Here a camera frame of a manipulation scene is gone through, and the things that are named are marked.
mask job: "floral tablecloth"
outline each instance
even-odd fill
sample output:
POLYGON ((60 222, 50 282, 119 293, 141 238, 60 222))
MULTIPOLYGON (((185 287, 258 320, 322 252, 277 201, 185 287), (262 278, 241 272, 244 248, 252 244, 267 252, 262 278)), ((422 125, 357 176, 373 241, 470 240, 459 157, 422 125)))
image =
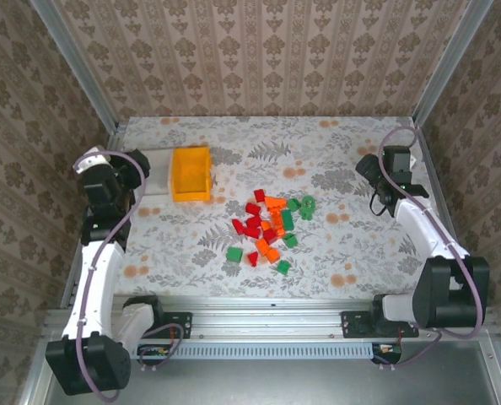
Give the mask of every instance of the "floral tablecloth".
MULTIPOLYGON (((211 202, 141 204, 132 218, 118 294, 229 297, 371 298, 415 286, 422 258, 389 214, 369 210, 372 189, 355 165, 408 117, 132 118, 123 149, 208 145, 213 159, 211 202), (283 276, 261 258, 227 262, 229 246, 255 251, 232 218, 245 219, 253 190, 271 197, 311 195, 311 221, 294 213, 299 244, 277 242, 291 263, 283 276)), ((394 141, 409 144, 411 132, 394 141)), ((412 155, 413 181, 431 187, 422 152, 412 155)))

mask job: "floral wallpaper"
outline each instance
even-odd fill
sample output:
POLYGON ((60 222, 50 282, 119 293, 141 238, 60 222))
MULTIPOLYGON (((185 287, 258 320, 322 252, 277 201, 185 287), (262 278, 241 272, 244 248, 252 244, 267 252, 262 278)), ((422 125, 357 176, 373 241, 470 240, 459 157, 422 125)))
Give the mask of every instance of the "floral wallpaper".
POLYGON ((491 265, 501 322, 501 1, 495 1, 423 130, 456 233, 491 265))
POLYGON ((0 0, 0 404, 21 393, 59 306, 81 207, 71 164, 102 126, 27 1, 0 0))
POLYGON ((56 0, 119 119, 409 116, 468 0, 56 0))

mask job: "red block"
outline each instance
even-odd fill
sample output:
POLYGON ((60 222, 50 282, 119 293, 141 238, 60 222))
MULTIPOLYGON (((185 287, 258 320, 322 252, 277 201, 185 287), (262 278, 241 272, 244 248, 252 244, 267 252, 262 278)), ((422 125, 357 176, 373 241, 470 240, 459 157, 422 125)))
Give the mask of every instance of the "red block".
POLYGON ((245 211, 247 213, 251 213, 253 215, 260 215, 261 208, 258 207, 256 204, 248 202, 246 207, 245 207, 245 211))
POLYGON ((262 189, 254 191, 254 197, 257 203, 263 203, 266 201, 266 193, 262 189))
POLYGON ((247 255, 249 258, 250 265, 252 267, 256 267, 256 264, 258 263, 258 252, 254 251, 250 255, 247 255))
POLYGON ((263 237, 269 245, 278 239, 277 232, 273 228, 265 230, 263 237))
POLYGON ((258 228, 245 228, 243 229, 245 235, 250 238, 259 239, 260 238, 260 230, 258 228))
POLYGON ((234 226, 234 229, 235 229, 235 232, 237 232, 237 235, 243 235, 244 227, 243 227, 243 224, 241 223, 241 221, 239 221, 238 219, 232 219, 232 225, 234 226))
POLYGON ((247 219, 245 221, 245 223, 247 224, 247 226, 249 228, 259 228, 261 225, 261 218, 260 217, 252 217, 252 218, 247 219))

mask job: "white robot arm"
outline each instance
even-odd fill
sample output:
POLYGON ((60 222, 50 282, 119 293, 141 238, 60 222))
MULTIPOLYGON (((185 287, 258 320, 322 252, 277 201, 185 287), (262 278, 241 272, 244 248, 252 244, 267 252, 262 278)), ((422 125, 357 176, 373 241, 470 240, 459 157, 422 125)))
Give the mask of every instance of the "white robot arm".
POLYGON ((130 377, 130 354, 162 315, 156 297, 138 297, 125 305, 112 330, 116 275, 123 263, 130 231, 126 218, 135 204, 133 190, 148 176, 149 163, 137 150, 125 154, 133 159, 132 165, 123 154, 105 153, 112 155, 108 160, 96 154, 99 151, 99 148, 91 149, 75 167, 83 177, 89 200, 81 236, 82 267, 76 300, 62 340, 49 342, 46 349, 46 360, 68 395, 91 392, 88 378, 99 391, 124 388, 130 377), (134 164, 142 169, 143 177, 134 164), (82 352, 80 357, 88 375, 78 366, 78 350, 82 352))
POLYGON ((432 209, 425 189, 412 184, 409 147, 386 146, 383 150, 382 166, 389 180, 373 154, 367 154, 356 165, 356 171, 374 188, 370 209, 378 196, 384 208, 373 213, 381 215, 387 210, 426 262, 412 294, 374 297, 372 311, 379 308, 381 313, 373 314, 373 319, 382 326, 404 321, 419 327, 475 327, 477 318, 484 319, 485 315, 488 263, 470 256, 459 245, 432 209))

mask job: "orange bin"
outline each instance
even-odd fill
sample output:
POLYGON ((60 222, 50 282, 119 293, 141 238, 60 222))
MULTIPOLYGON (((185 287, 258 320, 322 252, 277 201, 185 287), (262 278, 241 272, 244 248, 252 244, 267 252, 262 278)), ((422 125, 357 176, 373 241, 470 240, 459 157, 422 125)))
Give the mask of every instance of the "orange bin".
POLYGON ((211 199, 211 154, 209 148, 177 148, 172 158, 172 197, 183 201, 211 199))

